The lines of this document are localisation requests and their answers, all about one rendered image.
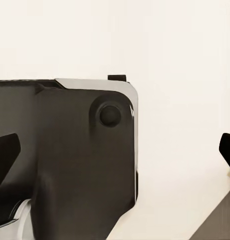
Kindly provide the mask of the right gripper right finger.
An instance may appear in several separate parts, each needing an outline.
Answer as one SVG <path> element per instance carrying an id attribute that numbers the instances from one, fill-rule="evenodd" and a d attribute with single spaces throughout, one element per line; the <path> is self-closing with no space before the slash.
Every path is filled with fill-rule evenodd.
<path id="1" fill-rule="evenodd" d="M 223 133 L 219 145 L 219 152 L 230 166 L 230 133 Z"/>

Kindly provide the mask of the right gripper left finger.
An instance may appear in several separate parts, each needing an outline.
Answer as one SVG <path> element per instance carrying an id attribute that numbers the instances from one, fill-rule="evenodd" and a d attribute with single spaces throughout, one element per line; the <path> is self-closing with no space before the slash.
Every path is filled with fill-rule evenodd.
<path id="1" fill-rule="evenodd" d="M 0 137 L 0 185 L 20 152 L 20 141 L 16 133 Z"/>

